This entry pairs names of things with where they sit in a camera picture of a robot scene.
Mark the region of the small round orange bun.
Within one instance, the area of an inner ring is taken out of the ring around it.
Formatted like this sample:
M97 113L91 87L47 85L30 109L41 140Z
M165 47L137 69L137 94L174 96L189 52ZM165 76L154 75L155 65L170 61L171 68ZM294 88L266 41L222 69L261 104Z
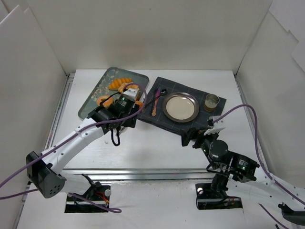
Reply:
M142 108L144 103L143 102L140 102L140 101L135 101L135 105L138 105L139 108Z

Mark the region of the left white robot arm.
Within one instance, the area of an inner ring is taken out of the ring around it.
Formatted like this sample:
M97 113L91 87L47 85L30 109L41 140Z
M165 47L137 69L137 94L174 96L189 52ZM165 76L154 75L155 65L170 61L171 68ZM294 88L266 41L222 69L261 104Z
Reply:
M129 89L108 108L99 106L68 136L58 142L50 154L30 152L26 156L27 175L45 198L60 192L83 195L94 183L85 175L64 174L64 167L87 145L126 122L127 116L139 108L135 106L137 90Z

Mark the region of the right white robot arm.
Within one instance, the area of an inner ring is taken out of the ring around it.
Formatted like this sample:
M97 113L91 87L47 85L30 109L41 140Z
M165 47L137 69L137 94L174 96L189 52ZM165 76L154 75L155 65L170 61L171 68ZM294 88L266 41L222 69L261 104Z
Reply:
M238 197L279 209L287 221L305 224L305 190L272 174L251 158L229 151L226 142L210 129L191 128L183 131L182 146L195 141L192 146L201 149L209 164L207 172L213 173L211 184L203 186L200 195L209 199Z

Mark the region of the tall sesame bundt bread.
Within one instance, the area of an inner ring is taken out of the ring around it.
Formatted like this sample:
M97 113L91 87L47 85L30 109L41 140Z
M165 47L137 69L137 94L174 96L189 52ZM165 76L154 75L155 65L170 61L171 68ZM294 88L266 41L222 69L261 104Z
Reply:
M134 82L123 83L123 84L118 88L118 92L122 94L124 91L127 91L128 89L139 90L139 86L138 86L137 84L135 84Z

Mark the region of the ridged orange croissant bread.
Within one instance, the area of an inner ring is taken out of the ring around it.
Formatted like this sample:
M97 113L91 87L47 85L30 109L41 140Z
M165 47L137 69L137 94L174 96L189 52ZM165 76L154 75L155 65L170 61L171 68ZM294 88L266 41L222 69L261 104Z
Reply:
M123 83L130 83L131 81L132 81L131 78L117 78L117 79L113 80L112 83L109 84L108 89L109 90L118 90L119 87Z

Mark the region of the dark checked cloth mat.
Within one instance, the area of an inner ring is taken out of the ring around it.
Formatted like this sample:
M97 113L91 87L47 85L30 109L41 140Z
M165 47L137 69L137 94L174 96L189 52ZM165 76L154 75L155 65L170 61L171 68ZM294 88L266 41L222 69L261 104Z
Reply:
M156 116L152 116L154 108L150 104L137 118L158 128L181 135L191 128L203 129L208 126L210 116L222 114L226 99L220 97L213 111L207 111L204 103L208 92L200 91L186 85L158 77L148 92L148 102L152 101L158 89L165 89L166 95L158 98Z

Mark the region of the floral blue serving tray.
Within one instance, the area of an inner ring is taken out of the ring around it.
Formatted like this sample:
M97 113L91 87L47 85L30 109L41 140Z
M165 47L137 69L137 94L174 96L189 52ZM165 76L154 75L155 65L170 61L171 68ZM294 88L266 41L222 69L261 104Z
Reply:
M115 80L122 78L130 79L131 82L139 84L144 88L146 88L149 82L149 78L146 75L117 67L110 67L103 74L88 98L85 100L84 104L81 106L80 110L78 111L78 117L81 119L86 118L88 113L99 105L101 97L107 98L110 95L118 92L118 88L110 89L109 86Z

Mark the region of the cream plate dark rim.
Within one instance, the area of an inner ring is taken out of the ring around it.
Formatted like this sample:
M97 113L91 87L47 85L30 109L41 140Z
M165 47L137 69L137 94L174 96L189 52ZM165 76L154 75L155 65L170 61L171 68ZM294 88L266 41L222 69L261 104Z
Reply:
M163 100L164 114L177 123L187 123L194 120L199 112L199 103L188 93L176 92L166 96Z

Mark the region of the glass cup with drink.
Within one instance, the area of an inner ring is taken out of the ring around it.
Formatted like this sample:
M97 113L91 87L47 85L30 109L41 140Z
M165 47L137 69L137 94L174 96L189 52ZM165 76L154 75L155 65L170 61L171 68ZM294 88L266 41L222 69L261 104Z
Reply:
M212 112L216 109L217 105L219 104L219 97L215 94L208 94L205 98L204 102L204 109L208 112Z

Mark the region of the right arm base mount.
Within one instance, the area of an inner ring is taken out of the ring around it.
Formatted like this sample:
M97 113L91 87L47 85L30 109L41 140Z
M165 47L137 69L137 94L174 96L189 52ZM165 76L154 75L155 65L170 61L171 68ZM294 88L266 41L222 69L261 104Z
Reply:
M241 198L220 194L211 190L211 183L197 183L196 207L198 210L222 210L243 208Z

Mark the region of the aluminium frame rail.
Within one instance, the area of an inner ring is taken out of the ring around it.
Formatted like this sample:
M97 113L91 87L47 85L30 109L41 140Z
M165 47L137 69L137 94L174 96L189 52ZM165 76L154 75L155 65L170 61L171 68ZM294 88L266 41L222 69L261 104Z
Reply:
M240 90L232 71L221 70L139 70L149 77L151 88L158 77L184 84L191 88L225 98L225 129L220 139L231 151L259 160L254 146L252 122L248 109L242 107ZM71 75L69 90L65 93L61 119L54 142L61 141L80 123L78 110L103 76L104 70L78 69ZM183 147L180 136L153 125L137 121L128 128L115 147L110 135L105 135L82 150L65 167L64 173L85 173L91 178L106 180L183 179L211 177L205 168L208 161L200 149Z

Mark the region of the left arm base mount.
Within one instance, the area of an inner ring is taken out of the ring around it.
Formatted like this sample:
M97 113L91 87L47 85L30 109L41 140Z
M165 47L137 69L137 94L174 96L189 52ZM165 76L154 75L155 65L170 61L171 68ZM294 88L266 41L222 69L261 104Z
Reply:
M90 188L83 195L83 198L102 205L105 208L109 207L110 197L105 196L105 191L110 191L110 185L102 185L99 181L94 182L86 174L82 174L90 183ZM108 213L108 210L101 209L90 203L76 197L66 198L66 206L64 213Z

